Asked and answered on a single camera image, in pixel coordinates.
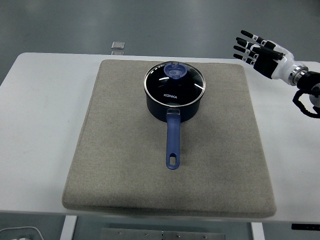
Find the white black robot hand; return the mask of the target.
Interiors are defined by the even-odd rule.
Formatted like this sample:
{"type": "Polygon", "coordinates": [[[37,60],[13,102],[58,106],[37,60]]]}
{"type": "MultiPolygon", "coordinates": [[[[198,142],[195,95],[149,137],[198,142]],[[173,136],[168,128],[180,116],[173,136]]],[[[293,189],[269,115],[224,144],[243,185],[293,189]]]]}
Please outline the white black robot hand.
{"type": "Polygon", "coordinates": [[[233,56],[269,79],[281,79],[291,84],[292,71],[298,66],[293,54],[277,43],[242,30],[248,39],[236,38],[233,48],[238,51],[233,56]]]}

